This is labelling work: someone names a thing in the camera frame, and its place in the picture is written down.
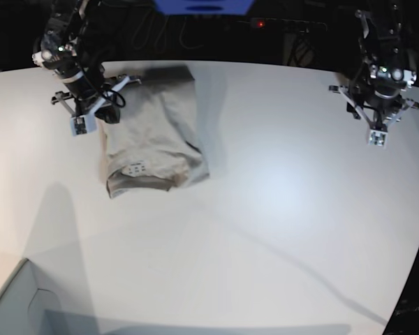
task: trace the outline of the blue panel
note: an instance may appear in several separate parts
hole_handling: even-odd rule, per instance
[[[155,0],[166,15],[245,15],[254,0]]]

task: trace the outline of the table surface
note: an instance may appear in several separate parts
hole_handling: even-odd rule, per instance
[[[0,73],[0,252],[34,262],[72,334],[381,334],[419,247],[419,111],[370,147],[334,73],[185,63],[212,177],[115,200],[99,133],[50,105],[61,83]]]

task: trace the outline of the beige cloth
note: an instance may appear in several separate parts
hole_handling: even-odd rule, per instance
[[[189,186],[209,176],[196,134],[196,91],[187,68],[153,70],[126,99],[119,124],[104,124],[107,189]]]

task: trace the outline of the gray fabric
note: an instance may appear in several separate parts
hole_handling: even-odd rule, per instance
[[[196,93],[186,68],[162,69],[140,86],[124,88],[119,124],[103,124],[107,189],[168,191],[209,176],[196,135]]]

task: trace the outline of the white table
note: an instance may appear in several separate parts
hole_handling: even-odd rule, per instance
[[[50,105],[60,81],[0,73],[0,252],[35,263],[72,334],[381,334],[419,246],[419,112],[368,147],[334,73],[187,64],[212,178],[115,200],[99,134]]]

